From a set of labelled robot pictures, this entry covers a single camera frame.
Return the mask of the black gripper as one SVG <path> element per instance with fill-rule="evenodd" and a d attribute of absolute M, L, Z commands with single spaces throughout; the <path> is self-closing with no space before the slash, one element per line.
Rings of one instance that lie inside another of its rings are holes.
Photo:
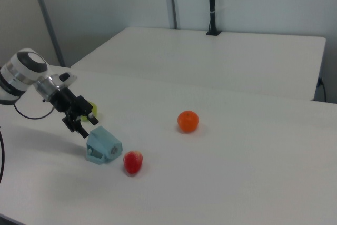
<path fill-rule="evenodd" d="M 50 103 L 58 112 L 64 113 L 63 123 L 71 132 L 78 133 L 87 138 L 89 133 L 82 127 L 81 121 L 97 125 L 97 105 L 87 101 L 82 96 L 76 96 L 69 88 L 63 88 L 55 92 Z"/>

